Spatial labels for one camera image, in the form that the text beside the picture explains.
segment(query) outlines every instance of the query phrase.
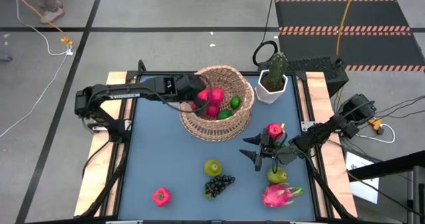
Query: wicker basket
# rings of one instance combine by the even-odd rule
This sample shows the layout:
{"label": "wicker basket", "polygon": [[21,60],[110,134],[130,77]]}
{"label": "wicker basket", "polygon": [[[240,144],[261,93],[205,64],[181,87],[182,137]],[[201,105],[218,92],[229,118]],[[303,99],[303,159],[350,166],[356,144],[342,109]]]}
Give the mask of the wicker basket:
{"label": "wicker basket", "polygon": [[[251,107],[254,103],[254,91],[246,79],[230,66],[210,66],[196,74],[201,74],[209,79],[213,87],[224,90],[224,100],[220,109],[229,109],[230,99],[237,95],[241,104],[233,115],[224,120],[208,120],[198,117],[194,113],[180,112],[180,119],[184,127],[194,136],[206,141],[225,141],[239,134],[251,120]],[[180,104],[182,110],[191,110],[186,103]]]}

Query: concrete floor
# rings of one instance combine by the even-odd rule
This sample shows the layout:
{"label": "concrete floor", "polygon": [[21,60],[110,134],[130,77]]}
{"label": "concrete floor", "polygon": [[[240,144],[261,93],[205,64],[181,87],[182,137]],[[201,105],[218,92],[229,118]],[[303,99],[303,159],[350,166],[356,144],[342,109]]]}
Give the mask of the concrete floor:
{"label": "concrete floor", "polygon": [[[85,27],[94,0],[61,0],[66,16],[61,27]],[[425,27],[423,0],[398,0],[411,27]],[[101,0],[93,27],[263,27],[269,0]],[[0,0],[0,27],[21,27],[15,0]],[[28,8],[21,18],[40,26]],[[277,27],[274,7],[271,27]],[[82,33],[67,34],[75,43]],[[277,34],[267,33],[266,40]],[[46,33],[53,52],[61,52],[62,36]],[[425,49],[425,33],[414,34]],[[92,139],[73,111],[77,90],[103,83],[110,71],[133,70],[143,59],[148,70],[197,70],[212,64],[229,64],[238,70],[255,70],[251,56],[262,32],[90,33],[71,91],[60,119],[39,186],[26,221],[72,218],[81,170]],[[0,63],[0,132],[24,116],[53,78],[62,56],[50,56],[36,33],[0,32],[0,51],[13,55]],[[267,57],[267,51],[259,59]],[[14,223],[33,175],[52,117],[74,56],[69,56],[33,114],[0,139],[0,223]],[[420,95],[423,72],[348,72],[350,82],[343,99],[363,93],[376,100],[380,110]],[[425,101],[400,111],[400,115],[425,109]],[[353,138],[369,155],[380,159],[423,150],[425,114],[405,119],[385,119],[396,131],[396,142],[382,144]],[[389,132],[382,137],[390,139]]]}

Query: blue table surface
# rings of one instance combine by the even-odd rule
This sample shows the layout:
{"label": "blue table surface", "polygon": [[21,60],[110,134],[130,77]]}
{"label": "blue table surface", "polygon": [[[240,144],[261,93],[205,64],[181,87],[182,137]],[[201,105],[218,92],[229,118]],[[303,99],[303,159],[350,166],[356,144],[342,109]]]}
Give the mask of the blue table surface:
{"label": "blue table surface", "polygon": [[[249,125],[225,142],[206,142],[192,136],[183,127],[179,113],[160,102],[137,101],[128,163],[120,203],[119,220],[314,220],[313,204],[305,160],[296,159],[282,166],[292,187],[303,193],[285,207],[270,209],[262,204],[267,187],[271,159],[263,159],[261,171],[239,149],[257,151],[258,146],[243,142],[255,136],[269,123],[285,123],[288,139],[300,134],[294,86],[288,77],[283,95],[273,104],[255,101]],[[246,79],[256,86],[258,77]],[[236,178],[216,199],[204,197],[204,185],[210,179],[204,163],[217,159],[223,174]],[[157,207],[153,192],[166,187],[171,202]]]}

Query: wooden board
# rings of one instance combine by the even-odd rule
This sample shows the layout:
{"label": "wooden board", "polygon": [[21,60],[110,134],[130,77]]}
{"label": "wooden board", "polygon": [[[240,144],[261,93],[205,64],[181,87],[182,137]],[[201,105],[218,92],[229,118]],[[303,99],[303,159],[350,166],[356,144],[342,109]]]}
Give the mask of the wooden board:
{"label": "wooden board", "polygon": [[[106,84],[123,84],[126,82],[126,74],[127,72],[110,72]],[[101,107],[113,118],[118,118],[120,106],[121,100],[106,101],[101,105]],[[108,138],[107,132],[95,134],[88,157],[108,141]],[[74,212],[75,215],[80,215],[85,212],[105,186],[112,146],[113,143],[109,143],[87,166]],[[115,191],[112,191],[111,195],[115,197]]]}
{"label": "wooden board", "polygon": [[[106,84],[123,84],[125,79],[126,72],[110,72]],[[331,107],[331,101],[327,93],[327,87],[323,73],[308,72],[307,84],[309,86],[315,121],[327,121],[333,115],[333,111]],[[300,80],[298,81],[298,87],[300,90],[299,95],[301,100],[301,107],[303,109],[303,117],[304,120],[309,120],[307,114],[307,105],[303,95],[303,86]],[[103,103],[102,108],[112,117],[117,118],[120,111],[120,104],[120,100],[107,101]],[[126,106],[125,117],[129,116],[130,106],[131,102],[128,102]],[[103,145],[107,139],[108,135],[106,132],[96,134],[92,140],[92,147],[90,148],[89,156],[94,153],[101,145]],[[339,138],[336,134],[332,134],[330,140],[339,143]],[[92,163],[87,167],[86,174],[81,185],[80,195],[78,197],[78,202],[75,209],[75,215],[79,215],[87,210],[87,208],[89,208],[93,200],[95,200],[99,192],[104,187],[111,158],[111,152],[112,144],[108,144],[107,147],[102,152],[100,152],[96,158],[92,160]],[[338,200],[345,206],[347,211],[352,215],[357,216],[353,194],[351,193],[348,176],[345,171],[345,162],[341,148],[336,144],[327,142],[323,145],[321,152],[329,187],[337,196]],[[116,164],[119,162],[119,160],[120,155],[118,155]],[[319,198],[321,216],[326,217],[323,192],[318,185],[316,185],[316,188],[317,196]],[[111,194],[109,196],[108,208],[106,210],[107,215],[112,214],[115,194],[116,185],[111,190]]]}
{"label": "wooden board", "polygon": [[[328,119],[333,115],[333,111],[331,101],[327,93],[324,74],[322,72],[307,72],[307,84],[315,121],[328,121]],[[333,133],[329,139],[339,144],[339,137],[337,134]],[[323,164],[325,166],[326,179],[329,188],[347,211],[356,217],[357,211],[341,147],[332,142],[326,142],[321,148],[321,154],[323,156]],[[333,210],[333,214],[335,218],[339,217],[336,210]]]}

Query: white pot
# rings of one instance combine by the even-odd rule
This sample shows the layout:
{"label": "white pot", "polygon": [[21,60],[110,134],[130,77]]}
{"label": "white pot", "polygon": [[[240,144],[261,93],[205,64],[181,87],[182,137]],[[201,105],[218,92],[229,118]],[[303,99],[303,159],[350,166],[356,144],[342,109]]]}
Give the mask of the white pot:
{"label": "white pot", "polygon": [[255,88],[255,93],[259,101],[264,102],[266,104],[271,104],[285,92],[286,84],[288,83],[288,78],[285,75],[282,76],[282,78],[285,80],[285,83],[284,83],[284,88],[281,91],[268,92],[268,90],[266,90],[266,88],[264,88],[264,86],[262,86],[261,84],[261,78],[264,75],[268,74],[268,71],[269,70],[261,71],[260,77],[258,78],[258,85]]}

